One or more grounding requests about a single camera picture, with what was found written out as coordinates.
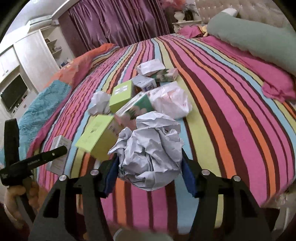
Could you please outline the left hand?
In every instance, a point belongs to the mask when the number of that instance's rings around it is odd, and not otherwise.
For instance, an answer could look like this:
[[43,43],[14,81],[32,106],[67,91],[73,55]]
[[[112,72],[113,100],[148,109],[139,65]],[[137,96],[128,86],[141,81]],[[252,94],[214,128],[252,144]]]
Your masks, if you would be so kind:
[[25,205],[21,197],[26,197],[27,203],[34,211],[39,211],[48,191],[33,181],[29,191],[24,186],[11,186],[4,194],[4,216],[9,219],[13,227],[21,229],[25,224]]

